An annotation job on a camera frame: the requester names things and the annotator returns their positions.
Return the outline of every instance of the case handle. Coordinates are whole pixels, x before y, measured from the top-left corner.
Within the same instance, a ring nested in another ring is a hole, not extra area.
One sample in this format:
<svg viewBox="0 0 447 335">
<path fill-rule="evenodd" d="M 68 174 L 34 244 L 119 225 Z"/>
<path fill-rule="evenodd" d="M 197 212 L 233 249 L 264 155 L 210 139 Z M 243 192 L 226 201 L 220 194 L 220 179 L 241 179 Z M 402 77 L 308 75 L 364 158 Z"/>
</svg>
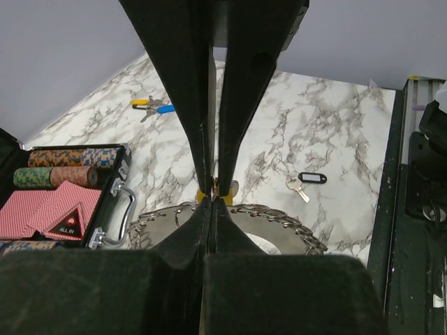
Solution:
<svg viewBox="0 0 447 335">
<path fill-rule="evenodd" d="M 118 193 L 123 193 L 129 197 L 130 202 L 126 208 L 126 211 L 124 212 L 123 221 L 121 222 L 121 227 L 119 228 L 118 240 L 109 238 L 101 227 L 96 228 L 93 231 L 88 244 L 88 247 L 93 250 L 99 246 L 109 246 L 113 248 L 123 246 L 126 242 L 127 226 L 131 222 L 132 215 L 137 206 L 137 197 L 135 193 L 129 187 L 127 187 L 120 178 L 115 179 L 110 192 L 113 194 L 113 196 L 116 196 L 116 194 Z"/>
</svg>

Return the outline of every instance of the black key tag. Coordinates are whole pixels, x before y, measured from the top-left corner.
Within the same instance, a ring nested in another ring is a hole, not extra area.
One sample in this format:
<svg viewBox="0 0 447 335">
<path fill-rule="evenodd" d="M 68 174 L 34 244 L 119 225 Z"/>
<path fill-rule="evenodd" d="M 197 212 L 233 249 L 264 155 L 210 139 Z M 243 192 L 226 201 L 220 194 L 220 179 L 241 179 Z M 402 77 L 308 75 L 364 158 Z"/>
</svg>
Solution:
<svg viewBox="0 0 447 335">
<path fill-rule="evenodd" d="M 328 181 L 328 178 L 321 173 L 309 173 L 309 172 L 301 172 L 298 175 L 298 178 L 303 183 L 311 183 L 311 184 L 324 184 Z"/>
</svg>

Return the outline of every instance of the key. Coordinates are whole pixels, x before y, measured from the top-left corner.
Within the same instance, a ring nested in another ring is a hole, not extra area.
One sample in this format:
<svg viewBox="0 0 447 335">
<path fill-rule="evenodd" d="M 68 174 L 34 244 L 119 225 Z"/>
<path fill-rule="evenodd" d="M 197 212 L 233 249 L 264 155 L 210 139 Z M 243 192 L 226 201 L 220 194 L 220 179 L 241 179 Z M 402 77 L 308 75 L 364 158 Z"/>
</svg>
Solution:
<svg viewBox="0 0 447 335">
<path fill-rule="evenodd" d="M 310 198 L 307 196 L 307 194 L 302 190 L 302 181 L 298 179 L 298 177 L 291 177 L 290 180 L 287 181 L 287 187 L 289 187 L 292 191 L 298 192 L 300 197 L 308 203 L 310 201 Z"/>
</svg>

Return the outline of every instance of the white marble floor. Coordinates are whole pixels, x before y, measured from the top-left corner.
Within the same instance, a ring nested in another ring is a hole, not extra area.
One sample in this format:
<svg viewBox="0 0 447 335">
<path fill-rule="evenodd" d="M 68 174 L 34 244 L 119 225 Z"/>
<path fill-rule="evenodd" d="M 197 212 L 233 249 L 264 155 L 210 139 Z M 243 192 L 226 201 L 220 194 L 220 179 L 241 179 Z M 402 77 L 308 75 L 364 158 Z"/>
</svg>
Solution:
<svg viewBox="0 0 447 335">
<path fill-rule="evenodd" d="M 218 90 L 224 64 L 217 64 Z M 133 98 L 169 103 L 144 56 L 42 131 L 27 146 L 128 142 L 133 163 L 127 184 L 138 195 L 137 215 L 194 199 L 193 162 L 175 113 L 140 122 Z M 236 203 L 287 211 L 329 246 L 330 252 L 367 261 L 395 92 L 277 72 L 240 148 Z M 288 175 L 320 172 L 305 204 L 286 187 Z M 110 226 L 117 234 L 124 201 Z"/>
</svg>

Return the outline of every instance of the white wall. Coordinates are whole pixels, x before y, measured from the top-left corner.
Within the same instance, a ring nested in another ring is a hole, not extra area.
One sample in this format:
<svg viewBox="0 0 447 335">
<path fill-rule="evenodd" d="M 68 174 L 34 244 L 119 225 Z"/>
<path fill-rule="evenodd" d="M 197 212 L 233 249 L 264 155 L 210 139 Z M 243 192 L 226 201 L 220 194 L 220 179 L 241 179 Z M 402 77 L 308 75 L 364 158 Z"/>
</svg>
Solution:
<svg viewBox="0 0 447 335">
<path fill-rule="evenodd" d="M 394 89 L 410 74 L 447 79 L 447 1 L 311 0 L 279 69 Z"/>
<path fill-rule="evenodd" d="M 1 0 L 0 127 L 27 141 L 143 50 L 118 0 Z"/>
</svg>

